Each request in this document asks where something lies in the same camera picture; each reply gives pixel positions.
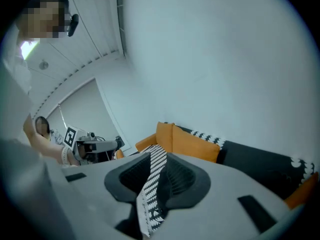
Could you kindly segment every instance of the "white ceiling panel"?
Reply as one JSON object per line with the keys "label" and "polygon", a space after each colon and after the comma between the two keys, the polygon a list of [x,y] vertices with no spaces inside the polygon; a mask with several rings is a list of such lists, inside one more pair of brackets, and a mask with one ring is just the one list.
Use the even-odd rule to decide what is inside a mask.
{"label": "white ceiling panel", "polygon": [[[75,72],[89,63],[118,51],[110,0],[69,0],[70,13],[79,14],[79,24],[72,37],[39,43],[26,59],[32,74],[31,115]],[[40,69],[45,61],[48,68]]]}

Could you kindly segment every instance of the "white shirt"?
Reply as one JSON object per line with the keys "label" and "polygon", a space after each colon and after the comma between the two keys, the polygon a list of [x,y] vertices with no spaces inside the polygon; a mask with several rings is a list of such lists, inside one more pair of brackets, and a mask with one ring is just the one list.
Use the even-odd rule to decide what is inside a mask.
{"label": "white shirt", "polygon": [[18,28],[13,24],[1,46],[0,138],[19,139],[22,143],[30,145],[23,132],[23,125],[32,107],[28,97],[31,73],[17,45],[18,34]]}

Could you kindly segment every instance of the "person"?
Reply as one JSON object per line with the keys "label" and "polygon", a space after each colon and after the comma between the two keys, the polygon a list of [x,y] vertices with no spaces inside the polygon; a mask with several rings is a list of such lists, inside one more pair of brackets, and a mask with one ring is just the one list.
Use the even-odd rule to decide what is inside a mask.
{"label": "person", "polygon": [[[35,39],[57,38],[65,32],[70,22],[68,0],[31,0],[5,35],[2,46],[2,62],[9,73],[5,77],[10,81],[14,80],[11,81],[11,86],[14,86],[11,90],[19,94],[24,104],[26,104],[26,100],[28,100],[28,104],[31,103],[28,97],[25,98],[31,89],[31,73],[22,57],[21,44]],[[20,94],[16,83],[25,95]],[[9,106],[13,104],[10,103],[10,100],[7,98],[4,101],[7,105],[6,111],[8,111],[6,115],[8,118],[14,113],[19,116],[16,120],[11,120],[14,123],[14,125],[10,125],[11,127],[4,125],[6,132],[1,133],[1,137],[4,136],[8,139],[10,136],[17,136],[22,128],[31,147],[43,156],[55,158],[60,164],[79,165],[71,150],[64,150],[63,146],[50,142],[35,131],[30,113],[26,118],[24,117],[27,115],[25,106],[22,109],[17,109],[15,105],[12,105],[11,108],[15,111],[14,113],[9,112],[11,109]]]}
{"label": "person", "polygon": [[50,129],[49,122],[43,116],[34,121],[35,130],[53,144],[64,145],[64,137],[56,129]]}

